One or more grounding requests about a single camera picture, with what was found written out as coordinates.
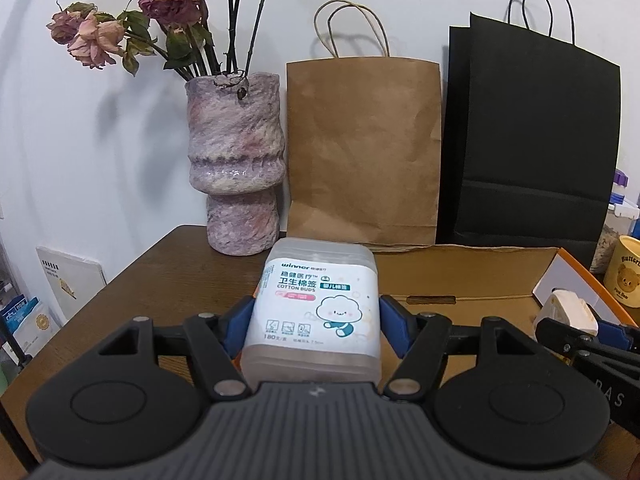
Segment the vase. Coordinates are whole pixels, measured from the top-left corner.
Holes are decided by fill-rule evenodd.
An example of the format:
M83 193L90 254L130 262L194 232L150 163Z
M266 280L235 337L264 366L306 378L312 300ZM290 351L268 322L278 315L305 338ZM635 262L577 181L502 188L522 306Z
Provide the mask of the vase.
M233 256L271 248L279 225L273 187L286 172L280 77L201 76L185 88L190 183L209 195L209 244Z

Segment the cartoon cloud mascot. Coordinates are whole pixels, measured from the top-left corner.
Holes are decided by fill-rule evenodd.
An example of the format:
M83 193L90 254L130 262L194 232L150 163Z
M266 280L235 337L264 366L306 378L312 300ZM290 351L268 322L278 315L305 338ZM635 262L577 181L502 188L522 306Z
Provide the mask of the cartoon cloud mascot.
M324 298L316 308L316 315L324 319L325 328L335 328L338 337L347 337L353 333L353 325L362 319L358 303L346 296Z

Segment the yellow mug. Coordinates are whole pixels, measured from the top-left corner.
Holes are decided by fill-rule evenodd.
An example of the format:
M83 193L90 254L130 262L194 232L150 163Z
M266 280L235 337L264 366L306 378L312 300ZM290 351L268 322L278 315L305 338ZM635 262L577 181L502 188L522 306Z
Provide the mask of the yellow mug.
M604 286L623 305L640 308L640 240L620 237L604 276Z

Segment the brown paper bag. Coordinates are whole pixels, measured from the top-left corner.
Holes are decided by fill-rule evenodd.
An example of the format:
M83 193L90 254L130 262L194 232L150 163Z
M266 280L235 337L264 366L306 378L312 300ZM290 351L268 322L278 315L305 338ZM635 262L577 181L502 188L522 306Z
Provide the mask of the brown paper bag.
M331 44L318 14L334 2ZM367 19L384 57L340 58L331 18ZM382 38L365 11L378 21ZM382 23L365 6L332 0L314 24L333 59L287 65L289 236L379 246L435 241L440 186L440 67L391 57Z

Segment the white book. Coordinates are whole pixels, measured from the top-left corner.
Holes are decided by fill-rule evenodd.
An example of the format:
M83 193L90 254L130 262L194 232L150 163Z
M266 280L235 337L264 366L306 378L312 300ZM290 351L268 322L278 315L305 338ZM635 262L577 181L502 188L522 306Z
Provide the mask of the white book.
M37 247L36 251L66 320L71 319L106 285L98 262L45 247Z

